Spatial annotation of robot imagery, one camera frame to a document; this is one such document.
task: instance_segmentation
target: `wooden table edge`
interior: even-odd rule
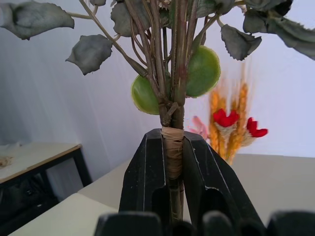
[[[24,173],[26,173],[26,172],[28,172],[28,171],[31,171],[31,170],[33,170],[33,169],[35,169],[35,168],[37,168],[37,167],[40,167],[40,166],[42,166],[42,165],[44,165],[44,164],[46,164],[46,163],[48,163],[48,162],[50,162],[50,161],[53,161],[53,160],[55,160],[55,159],[58,159],[59,157],[62,157],[62,156],[64,156],[64,155],[67,155],[68,153],[71,153],[71,152],[73,152],[73,151],[76,151],[77,149],[80,149],[81,147],[82,147],[82,145],[81,145],[81,144],[78,144],[78,145],[76,145],[76,146],[74,146],[74,147],[72,147],[72,148],[70,148],[70,149],[68,149],[68,150],[66,150],[66,151],[64,151],[64,152],[59,153],[58,155],[55,155],[55,156],[50,157],[50,158],[48,158],[48,159],[46,159],[46,160],[44,160],[44,161],[38,162],[38,163],[36,163],[35,165],[32,165],[32,166],[30,166],[30,167],[27,167],[25,170],[19,171],[19,172],[15,173],[15,174],[13,174],[13,175],[11,175],[11,176],[8,176],[8,177],[6,177],[6,178],[2,178],[2,179],[0,179],[0,184],[1,184],[1,183],[4,183],[4,182],[7,182],[8,180],[10,180],[10,179],[12,179],[12,178],[15,178],[15,177],[17,177],[17,176],[20,176],[20,175],[22,175],[22,174],[24,174]]]

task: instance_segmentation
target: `plant stem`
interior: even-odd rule
[[[205,17],[203,26],[205,26],[207,23],[208,23],[208,16]],[[204,32],[204,34],[202,35],[200,45],[205,45],[206,40],[207,40],[207,32]]]
[[[180,13],[180,4],[179,0],[175,1],[174,7],[174,25],[172,27],[172,52],[171,52],[171,101],[174,101],[175,91],[175,72],[176,72],[176,62],[177,62],[177,49],[178,49],[178,38],[179,38],[179,13]]]
[[[148,37],[150,37],[150,39],[151,39],[151,31],[150,31],[150,29],[147,30],[147,35],[148,35]]]
[[[96,15],[96,14],[97,14],[97,10],[98,10],[98,6],[95,6],[95,7],[94,7],[94,10],[93,10],[93,15]]]
[[[130,27],[131,27],[131,37],[136,42],[136,44],[138,45],[138,47],[140,48],[140,50],[143,53],[143,47],[142,47],[141,43],[139,42],[139,40],[138,40],[138,38],[134,32],[134,21],[131,17],[130,17]]]
[[[154,46],[155,46],[155,58],[157,65],[157,80],[159,86],[159,92],[162,97],[166,97],[166,86],[165,86],[165,70],[163,66],[163,55],[162,55],[162,42],[161,42],[161,27],[160,17],[158,12],[158,0],[150,0],[153,25],[152,33],[154,32]]]
[[[192,46],[191,46],[191,50],[194,52],[199,45],[201,44],[202,38],[203,38],[203,34],[206,33],[207,29],[217,20],[217,18],[220,17],[219,15],[215,15],[214,17],[212,17],[202,28],[202,30],[200,31],[200,33],[196,36],[196,38],[193,40],[192,42]]]
[[[158,106],[159,107],[159,114],[160,114],[160,119],[162,122],[163,117],[167,113],[167,108],[165,106],[165,101],[167,99],[166,99],[165,95],[161,96],[161,94],[158,90],[157,82],[154,80],[154,68],[153,68],[154,65],[152,62],[151,54],[150,54],[150,46],[149,46],[146,34],[144,32],[142,23],[140,21],[140,18],[138,16],[138,14],[136,13],[136,11],[134,10],[131,0],[125,0],[125,3],[127,5],[128,11],[129,11],[131,17],[134,19],[134,21],[138,27],[138,31],[139,31],[142,45],[143,45],[143,53],[146,57],[147,66],[148,66],[148,79],[149,79],[150,85],[153,89],[154,95],[156,96],[158,104],[159,104],[159,106]]]
[[[168,71],[168,50],[167,50],[167,31],[166,31],[166,27],[163,27],[162,29],[163,31],[163,54],[164,54],[164,68],[165,71]]]
[[[89,7],[86,5],[84,0],[79,0],[88,15],[91,17],[91,19],[96,23],[96,25],[100,28],[100,30],[105,34],[105,36],[113,42],[114,47],[123,55],[125,60],[131,65],[131,67],[141,76],[148,77],[148,71],[140,65],[138,62],[136,62],[134,59],[130,58],[126,52],[121,48],[121,46],[115,41],[114,38],[110,36],[110,34],[106,31],[106,29],[102,26],[102,24],[98,21],[97,17],[93,15],[92,11],[89,9]],[[158,92],[158,85],[152,86],[153,91]]]
[[[178,47],[178,65],[176,66],[175,80],[174,80],[174,102],[177,102],[180,109],[184,109],[185,97],[186,97],[186,80],[187,80],[187,69],[186,69],[186,10],[187,2],[181,0],[180,6],[180,26],[179,26],[179,47]],[[183,129],[184,113],[174,113],[174,128]]]
[[[222,28],[224,26],[224,24],[222,23],[222,21],[220,20],[220,17],[217,18],[217,23],[218,25]]]
[[[118,39],[120,39],[121,35],[117,34],[117,36],[114,38],[114,41],[116,42]]]
[[[138,53],[136,46],[134,44],[134,40],[133,38],[131,38],[131,44],[132,44],[132,49],[134,51],[134,53],[136,54],[136,56],[138,57],[138,59],[145,65],[147,66],[147,63],[141,58],[140,54]]]
[[[67,12],[67,14],[70,15],[71,17],[74,17],[74,18],[80,18],[80,19],[86,19],[86,20],[92,19],[90,16],[81,15],[81,14],[77,14],[77,13]]]
[[[153,25],[154,25],[154,19],[153,19],[153,16],[151,14],[151,11],[146,3],[146,0],[142,0],[142,3],[144,5],[144,8],[146,9],[146,12],[149,16],[149,20],[150,20],[150,25],[151,25],[151,28],[152,28],[152,34],[151,34],[151,38],[150,38],[150,52],[151,52],[151,55],[154,55],[154,36],[155,36],[155,32],[153,30]]]
[[[190,18],[188,21],[188,30],[187,30],[187,52],[186,52],[186,66],[188,65],[189,58],[191,55],[191,45],[193,41],[193,37],[196,30],[196,13],[198,7],[198,0],[193,0],[191,6]]]
[[[165,117],[163,118],[163,123],[165,127],[170,126],[171,124],[171,119],[172,119],[172,115],[173,113],[176,111],[176,109],[178,109],[178,104],[177,102],[174,102],[171,106],[171,108],[168,110],[168,112],[166,113]]]

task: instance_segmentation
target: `red flower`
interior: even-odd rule
[[[231,111],[228,117],[223,109],[213,113],[213,120],[222,127],[232,126],[239,118],[240,116],[234,110]]]
[[[257,129],[258,122],[251,117],[247,121],[247,129],[254,138],[260,138],[268,134],[268,129]]]

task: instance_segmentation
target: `white table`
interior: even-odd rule
[[[10,236],[93,236],[97,220],[116,209],[73,194]]]

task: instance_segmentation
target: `gray leaf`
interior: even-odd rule
[[[133,0],[132,4],[140,18],[144,30],[147,30],[150,27],[150,21],[142,0]],[[124,2],[118,2],[113,7],[111,19],[115,22],[114,31],[116,33],[124,37],[131,37],[130,14]],[[134,31],[136,34],[138,34],[138,29],[136,26],[134,27]]]
[[[289,48],[315,60],[315,30],[286,18],[268,19],[268,33],[276,33]]]
[[[250,9],[245,13],[243,30],[245,33],[266,33],[266,18],[263,18],[257,11]]]
[[[103,35],[81,36],[65,61],[76,64],[83,75],[99,70],[100,65],[112,54],[113,43]]]
[[[266,11],[286,0],[244,0],[246,5],[258,11]]]
[[[237,60],[244,60],[261,43],[261,37],[255,38],[229,25],[221,28],[221,37],[228,53]]]
[[[196,18],[206,17],[215,13],[217,6],[214,0],[199,0],[197,6]]]
[[[74,20],[61,7],[52,3],[0,3],[0,8],[3,13],[1,27],[21,39],[30,39],[58,27],[74,28]]]
[[[104,6],[106,4],[106,0],[90,0],[90,3],[93,6]]]
[[[220,15],[228,13],[235,3],[235,0],[215,0],[217,5],[217,12]]]

